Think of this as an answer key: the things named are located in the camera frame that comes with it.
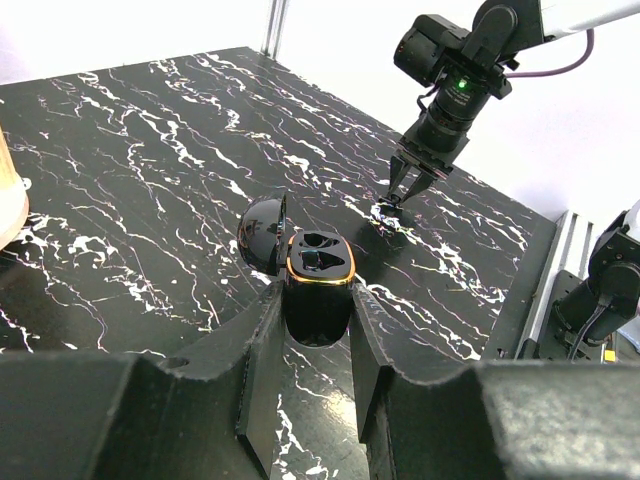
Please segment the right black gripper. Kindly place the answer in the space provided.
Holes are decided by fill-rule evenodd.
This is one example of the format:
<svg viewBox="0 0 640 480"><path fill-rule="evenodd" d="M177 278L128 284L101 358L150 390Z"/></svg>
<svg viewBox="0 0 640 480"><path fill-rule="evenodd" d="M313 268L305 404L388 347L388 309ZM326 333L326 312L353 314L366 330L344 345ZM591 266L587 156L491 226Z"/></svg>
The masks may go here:
<svg viewBox="0 0 640 480"><path fill-rule="evenodd" d="M446 178L453 163L468 143L467 132L473 123L472 92L461 89L434 90L418 96L420 114L398 142L397 156L390 160L387 200L396 194L410 166L419 175L401 199L406 202L427 190L436 178Z"/></svg>

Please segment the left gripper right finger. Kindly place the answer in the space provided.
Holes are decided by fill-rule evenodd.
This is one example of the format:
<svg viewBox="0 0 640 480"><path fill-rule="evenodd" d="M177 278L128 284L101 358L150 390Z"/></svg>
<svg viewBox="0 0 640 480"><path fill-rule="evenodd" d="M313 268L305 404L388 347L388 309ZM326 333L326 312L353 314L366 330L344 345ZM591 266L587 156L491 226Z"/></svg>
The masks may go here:
<svg viewBox="0 0 640 480"><path fill-rule="evenodd" d="M458 362L397 333L356 287L350 348L359 440L373 479L635 479L639 369Z"/></svg>

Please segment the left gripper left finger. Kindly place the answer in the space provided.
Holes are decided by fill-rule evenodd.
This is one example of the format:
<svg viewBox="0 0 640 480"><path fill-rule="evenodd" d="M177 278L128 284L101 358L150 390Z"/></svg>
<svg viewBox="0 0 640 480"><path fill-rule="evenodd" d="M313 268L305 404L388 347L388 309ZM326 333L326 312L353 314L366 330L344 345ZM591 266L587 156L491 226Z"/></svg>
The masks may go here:
<svg viewBox="0 0 640 480"><path fill-rule="evenodd" d="M5 479L265 479L280 389L283 286L173 356L1 358Z"/></svg>

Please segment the black earbud charging case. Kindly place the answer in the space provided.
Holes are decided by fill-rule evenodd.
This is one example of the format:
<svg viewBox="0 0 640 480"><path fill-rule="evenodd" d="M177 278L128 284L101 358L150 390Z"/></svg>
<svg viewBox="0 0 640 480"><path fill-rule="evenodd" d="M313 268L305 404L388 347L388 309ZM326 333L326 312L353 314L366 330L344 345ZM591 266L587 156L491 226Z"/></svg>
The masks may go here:
<svg viewBox="0 0 640 480"><path fill-rule="evenodd" d="M335 344L352 310L356 265L349 242L321 230L289 232L287 196L254 199L240 217L236 241L252 270L284 280L282 308L290 336L307 347Z"/></svg>

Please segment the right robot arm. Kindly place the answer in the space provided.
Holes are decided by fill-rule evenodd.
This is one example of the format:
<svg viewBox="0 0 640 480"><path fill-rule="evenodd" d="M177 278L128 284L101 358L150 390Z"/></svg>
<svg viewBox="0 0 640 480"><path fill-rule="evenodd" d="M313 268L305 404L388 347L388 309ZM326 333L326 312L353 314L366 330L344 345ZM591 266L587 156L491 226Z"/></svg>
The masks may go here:
<svg viewBox="0 0 640 480"><path fill-rule="evenodd" d="M401 136L390 160L383 202L400 208L444 180L466 147L468 132L490 98L503 99L520 77L518 53L637 14L636 1L486 1L471 29L436 14L418 16L394 52L394 64L427 88L428 105ZM588 274L550 312L573 347L600 345L637 317L639 208L622 212L601 235Z"/></svg>

